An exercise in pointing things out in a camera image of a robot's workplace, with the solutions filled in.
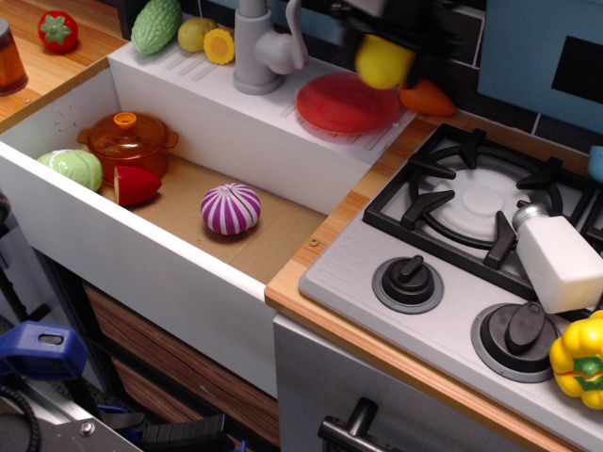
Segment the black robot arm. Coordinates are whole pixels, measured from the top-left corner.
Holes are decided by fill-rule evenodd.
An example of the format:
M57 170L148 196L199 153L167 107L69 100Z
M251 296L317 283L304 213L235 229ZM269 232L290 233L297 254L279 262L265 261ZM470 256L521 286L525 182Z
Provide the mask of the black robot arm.
M485 5L484 1L333 1L330 13L348 35L374 35L423 50L460 44L451 13L461 7L484 10Z

